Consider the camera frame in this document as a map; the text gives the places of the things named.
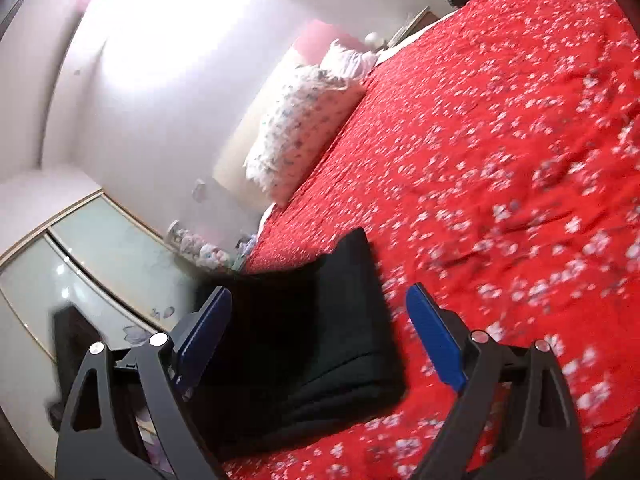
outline white pillow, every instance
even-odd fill
[[[247,179],[287,205],[365,92],[359,82],[318,66],[297,67],[262,118],[244,161]]]
[[[329,51],[324,55],[320,68],[328,70],[338,77],[353,77],[362,79],[369,74],[378,61],[373,52],[358,52],[342,46],[334,40]]]

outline black cushion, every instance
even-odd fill
[[[233,314],[190,402],[220,460],[304,444],[398,402],[404,373],[367,237],[305,266],[220,274]]]

